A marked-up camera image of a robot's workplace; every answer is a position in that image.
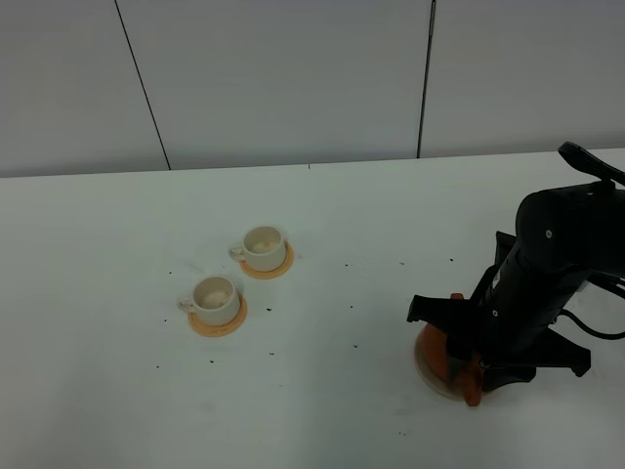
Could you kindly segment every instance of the table surface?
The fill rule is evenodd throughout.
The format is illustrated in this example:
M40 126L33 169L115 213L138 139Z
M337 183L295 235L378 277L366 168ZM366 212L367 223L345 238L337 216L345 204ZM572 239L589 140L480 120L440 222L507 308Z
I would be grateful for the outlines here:
M625 168L625 149L599 150ZM479 408L415 371L415 293L470 295L530 192L589 182L555 152L0 182L0 466L618 467L625 341ZM296 259L246 277L227 246L261 224ZM176 297L231 276L245 323L203 338ZM569 303L625 329L592 285Z

